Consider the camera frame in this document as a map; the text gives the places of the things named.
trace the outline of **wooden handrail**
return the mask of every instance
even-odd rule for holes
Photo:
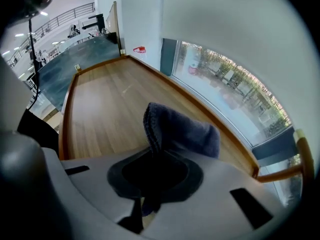
[[[314,160],[311,155],[308,141],[301,129],[297,129],[293,133],[294,141],[300,154],[301,163],[268,175],[258,176],[256,180],[261,183],[281,181],[298,174],[302,174],[302,190],[306,189],[315,177]]]

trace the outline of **white ceiling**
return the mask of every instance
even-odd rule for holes
[[[66,11],[93,2],[94,0],[52,0],[50,5],[43,10],[44,12],[48,13],[48,16],[39,14],[32,19],[32,30],[37,30],[49,20],[57,17],[60,14],[63,14]],[[8,60],[12,57],[15,52],[14,48],[19,47],[22,42],[25,41],[28,32],[28,22],[24,22],[6,29],[0,41],[0,54],[2,55],[4,52],[10,51],[10,53],[3,56],[5,60]],[[24,34],[24,36],[15,37],[16,34]]]

